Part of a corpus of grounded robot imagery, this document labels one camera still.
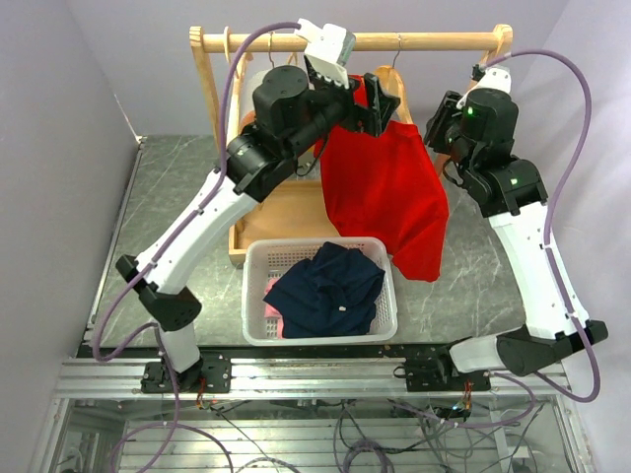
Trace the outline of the red t shirt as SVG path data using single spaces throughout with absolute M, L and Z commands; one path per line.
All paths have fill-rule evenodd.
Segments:
M 450 210 L 417 125 L 392 119 L 379 137 L 337 126 L 314 151 L 338 233 L 379 239 L 408 280 L 438 280 Z

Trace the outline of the navy blue t shirt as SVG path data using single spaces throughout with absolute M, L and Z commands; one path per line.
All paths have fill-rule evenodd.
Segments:
M 285 339 L 364 336 L 377 315 L 385 271 L 358 248 L 325 242 L 264 296 L 283 316 Z

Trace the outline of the pink t shirt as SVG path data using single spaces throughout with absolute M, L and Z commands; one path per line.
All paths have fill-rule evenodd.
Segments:
M 267 294 L 272 290 L 277 281 L 277 278 L 272 278 L 268 281 L 267 286 L 264 290 L 265 296 L 267 296 Z M 274 337 L 276 339 L 282 339 L 282 332 L 284 328 L 282 314 L 274 306 L 270 304 L 265 304 L 264 317 L 274 323 L 274 329 L 272 330 L 272 332 L 274 333 Z

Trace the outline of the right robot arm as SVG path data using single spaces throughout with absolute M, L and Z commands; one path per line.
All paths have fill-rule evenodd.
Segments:
M 427 123 L 425 144 L 449 156 L 455 184 L 477 203 L 513 270 L 526 321 L 520 328 L 450 346 L 434 367 L 443 388 L 459 388 L 470 372 L 506 369 L 524 376 L 607 339 L 571 287 L 554 238 L 544 233 L 547 192 L 536 166 L 513 155 L 519 108 L 506 92 L 481 88 L 445 93 Z

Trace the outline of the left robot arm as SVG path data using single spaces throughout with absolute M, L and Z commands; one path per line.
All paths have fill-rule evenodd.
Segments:
M 335 127 L 379 137 L 400 104 L 372 73 L 336 81 L 293 65 L 269 70 L 252 100 L 254 122 L 224 146 L 222 162 L 169 229 L 153 247 L 116 262 L 156 321 L 162 342 L 159 373 L 142 383 L 147 392 L 171 386 L 189 391 L 213 377 L 195 342 L 202 304 L 187 287 L 203 253 L 290 177 L 299 157 Z

